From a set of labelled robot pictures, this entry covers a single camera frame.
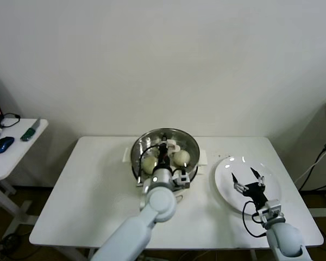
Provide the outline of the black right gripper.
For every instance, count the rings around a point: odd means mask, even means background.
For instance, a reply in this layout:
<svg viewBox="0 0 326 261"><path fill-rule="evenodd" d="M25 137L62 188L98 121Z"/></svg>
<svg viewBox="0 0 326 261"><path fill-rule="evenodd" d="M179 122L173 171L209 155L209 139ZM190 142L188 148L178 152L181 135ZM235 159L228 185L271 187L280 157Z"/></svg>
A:
<svg viewBox="0 0 326 261"><path fill-rule="evenodd" d="M267 197L264 194L266 188L264 184L264 176L261 176L254 168L251 167L250 169L258 180L258 183L250 183L245 186L239 183L235 175L231 173L234 189L238 192L242 192L243 196L250 197L253 200L256 208L262 208L268 201Z"/></svg>

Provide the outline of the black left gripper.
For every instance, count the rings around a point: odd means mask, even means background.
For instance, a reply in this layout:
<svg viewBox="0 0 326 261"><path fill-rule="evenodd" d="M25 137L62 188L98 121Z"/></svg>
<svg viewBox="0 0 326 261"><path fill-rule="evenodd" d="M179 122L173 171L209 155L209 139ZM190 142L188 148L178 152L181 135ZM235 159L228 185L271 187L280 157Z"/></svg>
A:
<svg viewBox="0 0 326 261"><path fill-rule="evenodd" d="M173 146L167 143L167 135L163 133L159 143L158 168L170 168L169 156L173 153Z"/></svg>

